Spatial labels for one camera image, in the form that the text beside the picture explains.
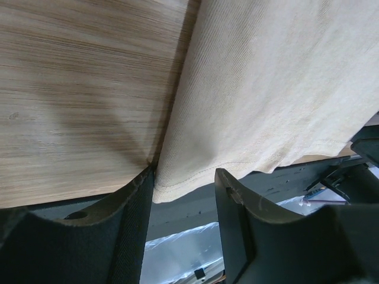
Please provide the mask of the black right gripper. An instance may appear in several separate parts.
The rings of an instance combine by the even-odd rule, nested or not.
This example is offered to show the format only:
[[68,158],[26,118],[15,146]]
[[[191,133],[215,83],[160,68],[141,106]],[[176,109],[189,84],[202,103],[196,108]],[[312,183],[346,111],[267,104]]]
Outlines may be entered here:
[[[378,168],[378,113],[351,139],[351,150]],[[378,178],[366,163],[338,166],[320,180],[349,204],[377,204]]]

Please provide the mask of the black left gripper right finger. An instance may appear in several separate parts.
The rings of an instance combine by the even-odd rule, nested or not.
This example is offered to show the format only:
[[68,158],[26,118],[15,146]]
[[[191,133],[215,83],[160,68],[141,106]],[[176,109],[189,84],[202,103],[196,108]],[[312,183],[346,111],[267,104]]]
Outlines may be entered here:
[[378,282],[378,205],[287,210],[231,183],[218,212],[226,283]]

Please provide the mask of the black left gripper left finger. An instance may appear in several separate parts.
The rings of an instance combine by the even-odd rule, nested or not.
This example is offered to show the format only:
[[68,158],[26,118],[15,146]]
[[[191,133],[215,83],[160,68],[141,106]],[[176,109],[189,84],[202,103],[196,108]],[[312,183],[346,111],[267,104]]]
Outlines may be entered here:
[[154,171],[66,218],[1,210],[2,283],[138,283]]

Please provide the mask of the beige t shirt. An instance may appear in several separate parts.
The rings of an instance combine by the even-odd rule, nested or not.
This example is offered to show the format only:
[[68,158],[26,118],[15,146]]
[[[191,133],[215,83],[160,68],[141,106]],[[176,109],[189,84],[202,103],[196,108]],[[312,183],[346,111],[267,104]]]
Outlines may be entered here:
[[153,201],[335,157],[377,112],[377,1],[202,1]]

